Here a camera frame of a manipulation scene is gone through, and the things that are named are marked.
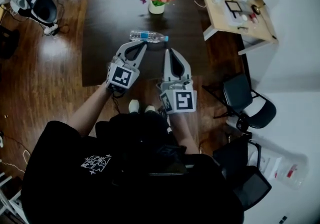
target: light wooden desk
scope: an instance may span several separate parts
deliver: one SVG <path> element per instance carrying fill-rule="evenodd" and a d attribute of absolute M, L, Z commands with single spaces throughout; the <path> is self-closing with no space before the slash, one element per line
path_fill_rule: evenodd
<path fill-rule="evenodd" d="M 203 33 L 205 40 L 210 38 L 217 31 L 239 33 L 245 36 L 250 36 L 262 40 L 258 44 L 252 45 L 242 51 L 239 51 L 239 55 L 248 53 L 267 44 L 278 44 L 278 40 L 274 38 L 276 37 L 274 27 L 265 7 L 261 8 L 261 15 L 257 15 L 257 24 L 253 24 L 252 22 L 247 21 L 244 22 L 243 25 L 241 25 L 242 27 L 248 28 L 247 32 L 245 32 L 244 30 L 238 29 L 237 27 L 230 26 L 228 24 L 224 13 L 224 5 L 214 4 L 212 0 L 204 1 L 211 21 L 211 26 L 209 26 L 209 28 Z M 262 6 L 263 0 L 252 0 L 250 4 Z"/>

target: wooden floor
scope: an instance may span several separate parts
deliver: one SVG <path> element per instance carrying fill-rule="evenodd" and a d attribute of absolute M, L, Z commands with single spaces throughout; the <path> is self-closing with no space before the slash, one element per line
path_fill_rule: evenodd
<path fill-rule="evenodd" d="M 0 158 L 5 163 L 15 164 L 25 170 L 23 144 L 30 153 L 48 121 L 65 122 L 95 91 L 96 87 L 82 87 L 81 47 L 83 24 L 87 0 L 59 0 L 64 5 L 64 14 L 59 21 L 63 33 L 43 36 L 43 29 L 32 20 L 18 22 L 7 13 L 2 25 L 10 30 L 20 31 L 20 41 L 12 58 L 1 60 L 0 82 L 0 130 L 4 132 L 4 148 Z M 57 4 L 58 16 L 62 7 Z M 202 27 L 209 24 L 205 8 L 199 9 Z M 237 36 L 218 32 L 206 42 L 211 74 L 193 77 L 197 90 L 197 112 L 188 114 L 188 121 L 194 139 L 204 153 L 210 154 L 223 143 L 219 131 L 225 119 L 214 120 L 225 109 L 205 92 L 201 85 L 219 82 L 225 75 L 243 71 L 242 59 L 237 53 Z M 139 81 L 119 100 L 121 112 L 128 112 L 132 98 L 145 105 L 160 107 L 155 81 Z M 109 120 L 116 115 L 114 104 L 108 101 L 99 119 Z M 64 142 L 56 139 L 63 147 Z M 15 167 L 0 164 L 0 170 L 7 175 L 23 178 Z"/>

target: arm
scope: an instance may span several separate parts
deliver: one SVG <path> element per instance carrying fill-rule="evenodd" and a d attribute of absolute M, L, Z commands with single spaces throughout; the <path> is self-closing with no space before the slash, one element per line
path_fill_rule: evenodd
<path fill-rule="evenodd" d="M 71 116 L 67 125 L 75 128 L 81 137 L 88 136 L 94 127 L 102 108 L 112 92 L 103 83 L 96 92 Z"/>
<path fill-rule="evenodd" d="M 183 114 L 169 115 L 172 132 L 180 146 L 186 147 L 186 154 L 199 154 L 198 147 L 192 138 L 186 118 Z"/>

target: dark wooden table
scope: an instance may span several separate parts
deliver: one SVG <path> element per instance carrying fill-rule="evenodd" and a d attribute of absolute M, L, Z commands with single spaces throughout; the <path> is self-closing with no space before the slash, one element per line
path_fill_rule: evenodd
<path fill-rule="evenodd" d="M 191 65 L 192 75 L 208 72 L 204 35 L 194 0 L 175 0 L 163 14 L 151 14 L 148 1 L 88 0 L 82 49 L 82 85 L 101 84 L 107 63 L 118 48 L 129 42 L 132 29 L 157 31 L 169 36 L 168 43 L 149 44 L 140 64 L 140 78 L 162 77 L 167 47 L 180 52 Z"/>

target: graphic print on shirt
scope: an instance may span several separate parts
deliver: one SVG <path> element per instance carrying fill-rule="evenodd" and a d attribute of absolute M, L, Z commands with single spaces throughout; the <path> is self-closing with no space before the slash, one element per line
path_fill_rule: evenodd
<path fill-rule="evenodd" d="M 97 172 L 102 172 L 106 167 L 107 163 L 111 159 L 111 155 L 106 155 L 105 157 L 91 156 L 85 158 L 85 162 L 81 167 L 90 169 L 91 174 L 96 174 Z"/>

